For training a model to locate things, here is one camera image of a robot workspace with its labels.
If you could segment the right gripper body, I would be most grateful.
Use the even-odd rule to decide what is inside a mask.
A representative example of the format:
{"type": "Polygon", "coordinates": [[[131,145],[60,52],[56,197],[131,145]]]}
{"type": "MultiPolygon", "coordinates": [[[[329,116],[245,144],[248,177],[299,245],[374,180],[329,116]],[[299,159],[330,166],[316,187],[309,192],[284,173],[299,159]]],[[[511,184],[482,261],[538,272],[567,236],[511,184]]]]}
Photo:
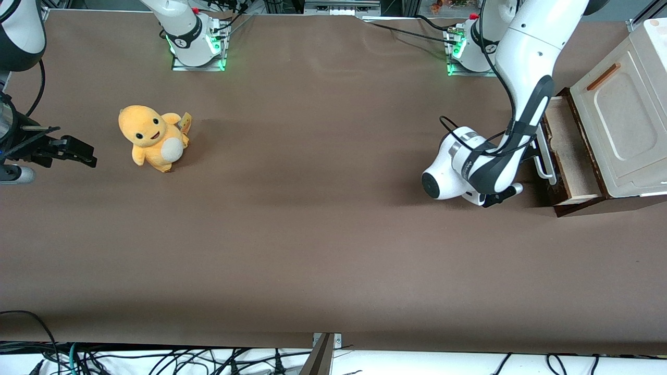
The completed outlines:
{"type": "Polygon", "coordinates": [[[19,128],[24,114],[17,110],[9,95],[2,95],[1,112],[2,159],[21,159],[19,151],[10,150],[23,140],[19,128]]]}

